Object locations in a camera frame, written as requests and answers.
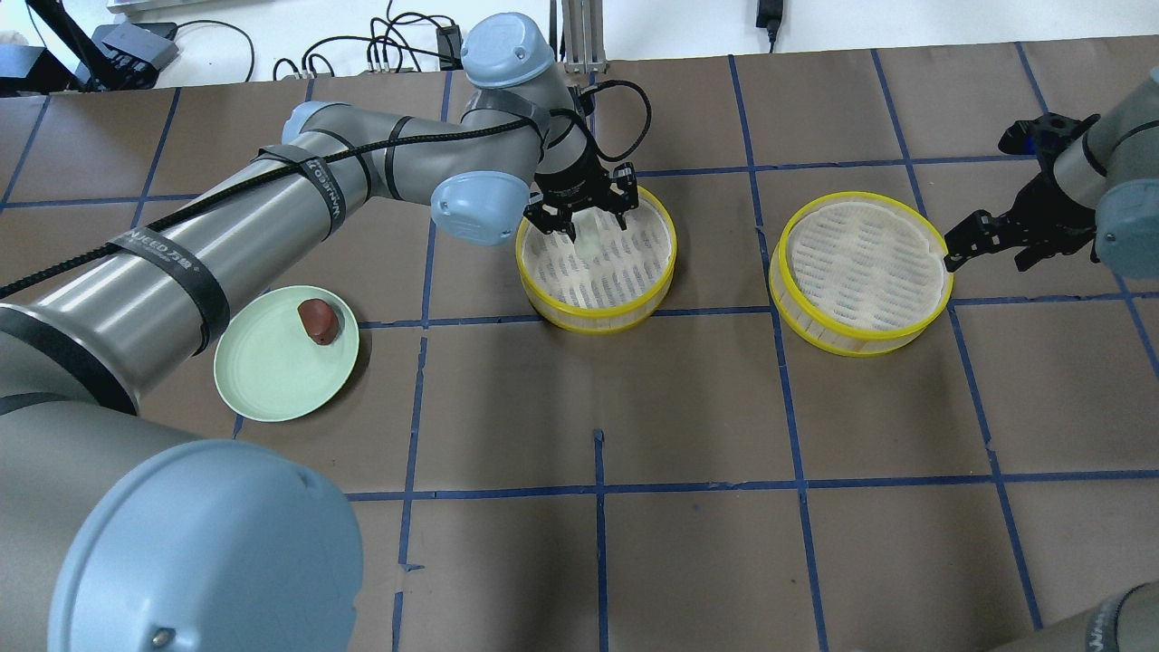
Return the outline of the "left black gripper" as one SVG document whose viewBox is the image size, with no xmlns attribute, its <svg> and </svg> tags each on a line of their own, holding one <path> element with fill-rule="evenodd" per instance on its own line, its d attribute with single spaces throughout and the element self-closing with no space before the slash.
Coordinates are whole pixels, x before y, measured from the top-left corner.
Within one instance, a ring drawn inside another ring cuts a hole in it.
<svg viewBox="0 0 1159 652">
<path fill-rule="evenodd" d="M 564 234 L 577 240 L 574 214 L 584 208 L 611 212 L 620 228 L 627 228 L 627 214 L 640 206 L 637 173 L 632 162 L 612 173 L 595 159 L 581 159 L 560 173 L 535 173 L 540 190 L 524 208 L 524 219 L 544 235 Z"/>
</svg>

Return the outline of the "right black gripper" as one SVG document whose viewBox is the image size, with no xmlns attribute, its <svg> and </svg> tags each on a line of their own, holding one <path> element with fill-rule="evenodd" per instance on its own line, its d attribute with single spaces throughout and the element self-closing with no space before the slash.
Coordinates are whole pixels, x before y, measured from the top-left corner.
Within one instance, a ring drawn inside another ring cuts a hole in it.
<svg viewBox="0 0 1159 652">
<path fill-rule="evenodd" d="M 974 210 L 945 232 L 945 271 L 955 273 L 974 257 L 1018 248 L 1015 268 L 1025 273 L 1042 261 L 1073 255 L 1089 244 L 1096 230 L 1096 211 L 1064 193 L 1055 166 L 1098 120 L 1098 113 L 1083 120 L 1043 113 L 1011 124 L 998 148 L 1005 154 L 1034 154 L 1038 174 L 1019 190 L 1009 211 L 994 217 L 987 210 Z"/>
</svg>

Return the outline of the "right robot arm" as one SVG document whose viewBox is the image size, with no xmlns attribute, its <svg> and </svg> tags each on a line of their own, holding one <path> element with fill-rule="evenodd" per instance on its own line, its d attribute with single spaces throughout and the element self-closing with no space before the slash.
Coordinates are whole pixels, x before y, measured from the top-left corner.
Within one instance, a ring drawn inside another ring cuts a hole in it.
<svg viewBox="0 0 1159 652">
<path fill-rule="evenodd" d="M 1005 154 L 1030 154 L 1038 174 L 1011 208 L 974 211 L 943 236 L 943 268 L 1014 249 L 1018 271 L 1089 249 L 1125 278 L 1156 278 L 1158 257 L 1158 72 L 1106 113 L 1083 120 L 1047 112 L 1003 132 Z"/>
</svg>

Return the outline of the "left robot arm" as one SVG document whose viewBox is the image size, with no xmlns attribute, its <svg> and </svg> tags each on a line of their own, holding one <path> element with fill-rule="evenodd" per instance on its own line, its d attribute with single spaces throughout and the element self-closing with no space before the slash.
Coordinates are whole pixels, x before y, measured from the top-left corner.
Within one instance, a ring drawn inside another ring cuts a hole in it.
<svg viewBox="0 0 1159 652">
<path fill-rule="evenodd" d="M 139 402 L 374 197 L 501 246 L 529 220 L 637 203 L 625 154 L 586 127 L 539 25 L 468 34 L 459 123 L 308 101 L 282 140 L 154 224 L 32 273 L 3 302 L 3 650 L 345 651 L 359 520 L 331 482 L 263 446 L 145 420 Z"/>
</svg>

